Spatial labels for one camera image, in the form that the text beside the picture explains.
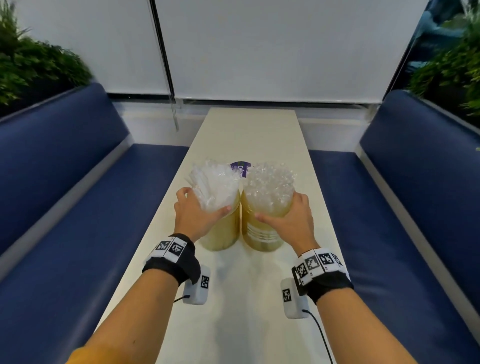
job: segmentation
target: yellow sleeve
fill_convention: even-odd
[[[83,347],[75,350],[66,364],[133,364],[118,350],[103,347]]]

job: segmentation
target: person's right arm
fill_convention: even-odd
[[[307,195],[295,192],[290,211],[283,218],[256,217],[274,228],[297,256],[319,248]],[[338,364],[416,363],[354,290],[330,291],[318,300],[317,308]]]

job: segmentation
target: white table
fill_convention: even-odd
[[[206,158],[286,163],[297,174],[297,191],[310,198],[317,241],[342,256],[295,112],[212,108],[100,322],[140,276],[153,247],[173,232],[175,192],[188,186],[185,177],[192,163]],[[218,253],[198,245],[196,256],[212,270],[208,301],[203,306],[174,304],[157,363],[329,363],[314,321],[288,320],[284,315],[280,281],[291,277],[296,258],[287,244],[273,253],[260,253],[240,239]]]

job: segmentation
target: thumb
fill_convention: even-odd
[[[225,207],[222,207],[222,208],[218,209],[217,211],[213,212],[212,213],[212,218],[213,218],[214,222],[217,222],[221,218],[224,218],[225,216],[227,216],[228,213],[231,210],[232,210],[232,206],[225,206]]]
[[[264,224],[267,224],[268,226],[272,227],[275,229],[275,227],[277,226],[278,224],[278,218],[273,218],[271,216],[268,216],[268,215],[265,215],[265,214],[262,214],[261,212],[256,212],[255,213],[255,218],[264,223]]]

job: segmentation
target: black planter box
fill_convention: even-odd
[[[466,95],[466,89],[455,85],[448,85],[432,86],[427,90],[424,97],[469,124],[480,128],[480,116],[470,116],[469,114],[471,114],[473,110],[461,106],[467,102]]]
[[[29,86],[23,88],[20,99],[13,101],[8,106],[0,104],[0,118],[42,102],[74,87],[70,81],[65,79],[34,79]]]

